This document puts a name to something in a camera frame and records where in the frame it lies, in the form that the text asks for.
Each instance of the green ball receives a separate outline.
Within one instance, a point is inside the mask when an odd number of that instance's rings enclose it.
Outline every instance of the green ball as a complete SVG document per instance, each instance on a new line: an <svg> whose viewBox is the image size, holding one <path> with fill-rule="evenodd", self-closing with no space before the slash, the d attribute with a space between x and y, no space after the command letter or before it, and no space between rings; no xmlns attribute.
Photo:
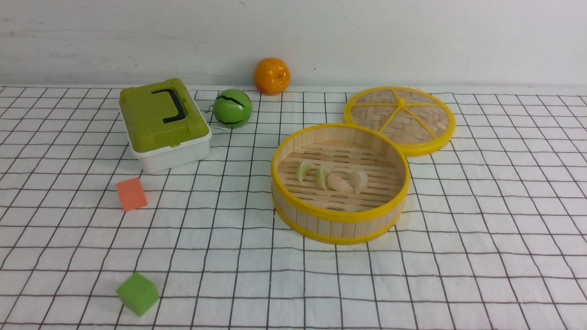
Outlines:
<svg viewBox="0 0 587 330"><path fill-rule="evenodd" d="M243 91L227 89L214 100L214 117L228 127L240 127L251 118L253 105Z"/></svg>

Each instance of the foam block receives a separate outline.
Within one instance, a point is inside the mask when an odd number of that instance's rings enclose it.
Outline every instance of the foam block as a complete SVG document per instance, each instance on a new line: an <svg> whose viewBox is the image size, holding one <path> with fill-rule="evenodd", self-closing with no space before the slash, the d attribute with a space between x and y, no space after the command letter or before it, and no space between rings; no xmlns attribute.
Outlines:
<svg viewBox="0 0 587 330"><path fill-rule="evenodd" d="M128 309L143 316L159 300L155 284L138 272L116 289L116 294Z"/></svg>
<svg viewBox="0 0 587 330"><path fill-rule="evenodd" d="M147 206L147 197L138 177L118 182L116 190L124 212Z"/></svg>

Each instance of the green plastic box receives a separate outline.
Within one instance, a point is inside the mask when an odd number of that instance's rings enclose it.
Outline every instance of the green plastic box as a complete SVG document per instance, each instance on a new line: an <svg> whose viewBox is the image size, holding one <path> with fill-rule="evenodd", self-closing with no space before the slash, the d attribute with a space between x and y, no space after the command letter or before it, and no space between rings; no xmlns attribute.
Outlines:
<svg viewBox="0 0 587 330"><path fill-rule="evenodd" d="M123 89L119 105L132 151L146 173L210 154L210 127L180 79Z"/></svg>

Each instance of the dumpling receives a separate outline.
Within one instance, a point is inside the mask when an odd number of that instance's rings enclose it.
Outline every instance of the dumpling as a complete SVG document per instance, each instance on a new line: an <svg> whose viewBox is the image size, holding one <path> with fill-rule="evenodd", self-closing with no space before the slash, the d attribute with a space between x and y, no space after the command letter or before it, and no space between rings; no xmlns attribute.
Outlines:
<svg viewBox="0 0 587 330"><path fill-rule="evenodd" d="M299 184L302 184L303 178L306 177L308 172L310 172L314 168L314 163L306 160L303 161L298 168L295 170L295 178L298 179Z"/></svg>
<svg viewBox="0 0 587 330"><path fill-rule="evenodd" d="M367 173L364 171L354 171L349 173L350 178L350 185L353 187L353 191L355 194L360 194L367 185L369 184L369 179Z"/></svg>
<svg viewBox="0 0 587 330"><path fill-rule="evenodd" d="M350 193L353 191L353 188L343 180L338 174L330 173L326 178L326 182L328 186L338 192L341 193Z"/></svg>
<svg viewBox="0 0 587 330"><path fill-rule="evenodd" d="M326 166L320 166L320 170L316 174L316 185L318 188L324 189L326 191L326 178L328 177L328 173L330 173L330 169Z"/></svg>

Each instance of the green sponge cube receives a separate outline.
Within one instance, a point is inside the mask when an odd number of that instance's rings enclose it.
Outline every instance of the green sponge cube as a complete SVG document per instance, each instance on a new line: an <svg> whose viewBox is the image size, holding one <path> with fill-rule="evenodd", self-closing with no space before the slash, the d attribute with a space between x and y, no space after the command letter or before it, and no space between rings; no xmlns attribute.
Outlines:
<svg viewBox="0 0 587 330"><path fill-rule="evenodd" d="M143 316L159 300L155 284L138 272L122 283L116 293L124 306L138 316Z"/></svg>

